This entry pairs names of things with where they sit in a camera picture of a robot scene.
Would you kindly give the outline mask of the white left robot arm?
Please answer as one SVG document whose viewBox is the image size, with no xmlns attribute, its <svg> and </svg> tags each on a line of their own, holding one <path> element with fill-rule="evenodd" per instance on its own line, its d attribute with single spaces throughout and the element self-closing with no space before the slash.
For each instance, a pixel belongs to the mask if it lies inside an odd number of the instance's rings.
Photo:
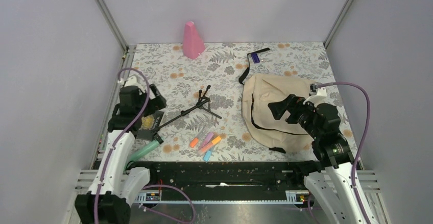
<svg viewBox="0 0 433 224">
<path fill-rule="evenodd" d="M 119 91 L 108 121 L 107 145 L 98 172 L 85 194 L 77 195 L 75 209 L 81 223 L 129 223 L 131 206 L 142 187 L 154 188 L 158 174 L 145 167 L 134 169 L 124 183 L 124 170 L 142 126 L 142 118 L 166 107 L 154 84 L 144 87 L 136 76 L 128 77 Z"/>
</svg>

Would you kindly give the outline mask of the cream canvas backpack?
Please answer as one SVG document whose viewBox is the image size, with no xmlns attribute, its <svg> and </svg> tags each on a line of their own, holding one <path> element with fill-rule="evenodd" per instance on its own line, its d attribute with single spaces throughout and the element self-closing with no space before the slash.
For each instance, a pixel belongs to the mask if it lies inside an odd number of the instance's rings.
<svg viewBox="0 0 433 224">
<path fill-rule="evenodd" d="M 264 48 L 247 54 L 248 67 L 238 78 L 243 85 L 242 116 L 251 137 L 260 144 L 283 154 L 299 152 L 311 146 L 312 138 L 298 124 L 288 124 L 284 118 L 275 120 L 268 104 L 282 101 L 290 94 L 309 97 L 310 86 L 315 81 L 264 73 L 248 78 L 253 62 L 251 54 L 269 50 Z"/>
</svg>

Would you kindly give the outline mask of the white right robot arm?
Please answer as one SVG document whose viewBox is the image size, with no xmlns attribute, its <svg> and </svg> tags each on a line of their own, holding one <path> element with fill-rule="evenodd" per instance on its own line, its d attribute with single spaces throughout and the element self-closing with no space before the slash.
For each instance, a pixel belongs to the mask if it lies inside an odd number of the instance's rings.
<svg viewBox="0 0 433 224">
<path fill-rule="evenodd" d="M 336 106 L 315 105 L 312 97 L 290 94 L 269 103 L 275 120 L 289 113 L 285 122 L 298 124 L 313 139 L 316 161 L 295 162 L 292 181 L 299 189 L 308 189 L 334 223 L 378 223 L 359 183 L 358 157 L 340 131 L 341 119 Z"/>
</svg>

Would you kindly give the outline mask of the black notebook gold emblem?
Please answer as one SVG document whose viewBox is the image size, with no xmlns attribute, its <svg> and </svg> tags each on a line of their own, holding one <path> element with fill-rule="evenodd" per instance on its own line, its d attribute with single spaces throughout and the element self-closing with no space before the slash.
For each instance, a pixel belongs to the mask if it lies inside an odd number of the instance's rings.
<svg viewBox="0 0 433 224">
<path fill-rule="evenodd" d="M 138 130 L 137 139 L 152 141 L 154 134 L 159 127 L 164 117 L 163 111 L 156 111 L 155 113 L 141 118 L 141 127 Z"/>
</svg>

